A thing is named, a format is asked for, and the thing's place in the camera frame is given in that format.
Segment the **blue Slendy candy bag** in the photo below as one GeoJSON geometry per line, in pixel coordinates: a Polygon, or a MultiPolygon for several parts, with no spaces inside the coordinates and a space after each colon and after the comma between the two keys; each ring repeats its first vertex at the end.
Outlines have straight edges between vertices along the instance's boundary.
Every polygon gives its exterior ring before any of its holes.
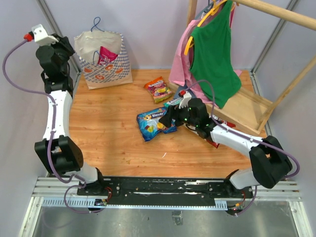
{"type": "Polygon", "coordinates": [[[171,123],[171,127],[166,127],[159,122],[166,112],[166,107],[160,107],[137,115],[136,120],[145,142],[151,141],[159,133],[168,134],[177,131],[174,122],[171,123]]]}

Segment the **blue checkered paper bag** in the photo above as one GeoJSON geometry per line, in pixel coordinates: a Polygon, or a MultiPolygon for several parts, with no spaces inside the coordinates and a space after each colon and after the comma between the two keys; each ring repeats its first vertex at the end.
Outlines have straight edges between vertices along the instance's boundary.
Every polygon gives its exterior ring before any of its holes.
{"type": "Polygon", "coordinates": [[[74,37],[81,71],[90,90],[133,82],[123,35],[99,29],[97,25],[100,20],[100,17],[95,17],[94,26],[89,31],[74,37]],[[98,51],[101,46],[118,54],[117,58],[107,65],[98,65],[98,51]]]}

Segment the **pink shirt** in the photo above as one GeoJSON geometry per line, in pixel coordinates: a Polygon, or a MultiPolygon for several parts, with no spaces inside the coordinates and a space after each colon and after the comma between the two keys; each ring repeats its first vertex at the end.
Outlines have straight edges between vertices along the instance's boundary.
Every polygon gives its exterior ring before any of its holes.
{"type": "Polygon", "coordinates": [[[187,41],[193,29],[197,26],[198,23],[199,21],[197,22],[195,20],[192,20],[182,34],[174,55],[173,64],[169,75],[169,81],[178,85],[184,85],[186,83],[187,86],[190,88],[190,91],[192,91],[192,93],[197,98],[200,98],[205,103],[211,103],[212,101],[205,96],[199,85],[199,82],[190,72],[190,67],[193,61],[194,54],[193,47],[189,49],[188,55],[184,55],[187,41]]]}

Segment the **red chips bag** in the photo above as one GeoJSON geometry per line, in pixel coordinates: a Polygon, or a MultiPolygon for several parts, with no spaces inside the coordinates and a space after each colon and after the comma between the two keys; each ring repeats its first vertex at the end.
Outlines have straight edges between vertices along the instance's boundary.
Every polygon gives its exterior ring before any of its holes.
{"type": "MultiPolygon", "coordinates": [[[[234,123],[231,123],[231,122],[228,122],[228,121],[226,121],[226,120],[223,120],[223,119],[221,119],[221,118],[219,118],[219,117],[217,117],[217,116],[212,116],[213,118],[215,118],[219,123],[223,123],[223,124],[225,124],[225,125],[227,125],[228,127],[230,127],[230,128],[236,128],[236,125],[234,124],[234,123]]],[[[186,128],[188,129],[188,130],[190,130],[190,131],[192,131],[193,133],[195,133],[196,135],[198,134],[197,132],[196,132],[196,129],[195,128],[193,128],[192,126],[190,126],[190,125],[188,125],[188,124],[186,124],[186,128]]],[[[208,142],[210,145],[212,145],[213,147],[215,147],[216,149],[219,147],[219,143],[216,143],[216,142],[213,142],[212,140],[211,140],[211,138],[209,139],[209,140],[207,140],[207,139],[204,139],[206,142],[208,142]]]]}

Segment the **green tank top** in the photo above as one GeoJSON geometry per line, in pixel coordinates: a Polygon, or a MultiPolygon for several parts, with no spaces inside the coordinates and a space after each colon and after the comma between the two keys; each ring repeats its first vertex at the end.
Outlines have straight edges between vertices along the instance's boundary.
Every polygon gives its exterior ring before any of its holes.
{"type": "Polygon", "coordinates": [[[231,64],[230,14],[228,0],[209,23],[194,28],[193,61],[190,72],[205,96],[221,109],[241,88],[241,81],[231,64]]]}

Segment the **yellow hanger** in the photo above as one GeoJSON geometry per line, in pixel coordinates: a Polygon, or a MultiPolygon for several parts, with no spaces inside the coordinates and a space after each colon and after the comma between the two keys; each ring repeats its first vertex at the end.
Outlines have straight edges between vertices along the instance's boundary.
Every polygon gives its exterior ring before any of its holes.
{"type": "MultiPolygon", "coordinates": [[[[227,2],[227,0],[221,0],[219,3],[216,3],[216,1],[213,1],[213,7],[205,14],[205,16],[200,20],[200,22],[197,24],[196,28],[201,27],[203,23],[208,19],[209,16],[213,16],[218,12],[218,9],[220,6],[224,5],[227,2]]],[[[185,46],[184,55],[188,55],[189,49],[193,47],[193,36],[190,36],[187,44],[185,46]]]]}

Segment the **teal snack packet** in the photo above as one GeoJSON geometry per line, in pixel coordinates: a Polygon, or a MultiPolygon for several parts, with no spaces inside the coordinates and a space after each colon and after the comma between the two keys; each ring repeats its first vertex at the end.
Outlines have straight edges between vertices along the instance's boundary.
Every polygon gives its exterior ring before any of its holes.
{"type": "Polygon", "coordinates": [[[169,106],[177,106],[177,105],[180,105],[181,101],[182,101],[181,97],[174,98],[174,99],[172,99],[172,100],[170,100],[168,102],[165,102],[163,104],[163,106],[166,107],[166,108],[168,108],[169,106]]]}

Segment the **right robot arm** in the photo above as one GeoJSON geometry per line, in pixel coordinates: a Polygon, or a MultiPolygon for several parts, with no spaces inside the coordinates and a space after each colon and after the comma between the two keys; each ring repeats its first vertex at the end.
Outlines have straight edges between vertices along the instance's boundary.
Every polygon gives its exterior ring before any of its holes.
{"type": "Polygon", "coordinates": [[[277,138],[251,136],[227,126],[209,114],[200,99],[190,99],[183,107],[169,106],[159,121],[166,127],[190,126],[205,141],[225,145],[250,159],[249,169],[236,170],[228,176],[223,186],[228,197],[236,197],[248,186],[271,189],[293,168],[277,138]]]}

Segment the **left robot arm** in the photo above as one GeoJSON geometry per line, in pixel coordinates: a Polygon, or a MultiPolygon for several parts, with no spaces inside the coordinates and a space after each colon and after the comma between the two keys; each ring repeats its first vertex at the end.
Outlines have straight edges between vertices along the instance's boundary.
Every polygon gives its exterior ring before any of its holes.
{"type": "Polygon", "coordinates": [[[84,162],[69,133],[74,86],[68,61],[75,51],[67,37],[57,34],[35,33],[34,40],[39,45],[36,57],[49,105],[46,129],[42,141],[35,143],[35,152],[49,174],[76,177],[87,191],[101,195],[106,183],[100,170],[84,162]]]}

